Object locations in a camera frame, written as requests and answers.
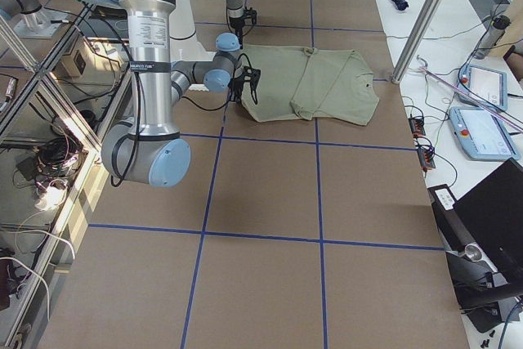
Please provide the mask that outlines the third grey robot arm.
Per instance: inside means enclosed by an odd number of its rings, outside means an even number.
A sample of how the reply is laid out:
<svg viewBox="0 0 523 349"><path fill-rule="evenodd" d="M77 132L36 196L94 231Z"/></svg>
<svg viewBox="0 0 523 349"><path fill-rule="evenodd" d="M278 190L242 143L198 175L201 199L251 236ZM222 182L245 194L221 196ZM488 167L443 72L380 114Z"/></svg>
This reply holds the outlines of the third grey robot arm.
<svg viewBox="0 0 523 349"><path fill-rule="evenodd" d="M14 27L20 38L50 39L59 29L62 16L46 9L39 0L1 0L1 17L6 21L21 16Z"/></svg>

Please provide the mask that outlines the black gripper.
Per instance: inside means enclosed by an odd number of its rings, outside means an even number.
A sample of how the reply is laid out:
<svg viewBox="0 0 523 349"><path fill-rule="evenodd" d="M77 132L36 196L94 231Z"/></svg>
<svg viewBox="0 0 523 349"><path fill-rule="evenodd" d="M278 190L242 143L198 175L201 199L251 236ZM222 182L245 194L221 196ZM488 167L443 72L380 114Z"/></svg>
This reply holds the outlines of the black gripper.
<svg viewBox="0 0 523 349"><path fill-rule="evenodd" d="M239 41L239 47L244 45L244 27L250 23L251 27L257 24L257 11L252 7L243 7L238 9L228 10L228 22L232 31Z"/></svg>
<svg viewBox="0 0 523 349"><path fill-rule="evenodd" d="M243 95L244 84L247 83L250 87L250 95L253 103L258 104L257 86L260 82L261 71L254 69L252 66L244 66L239 76L233 77L229 83L229 102L241 102Z"/></svg>

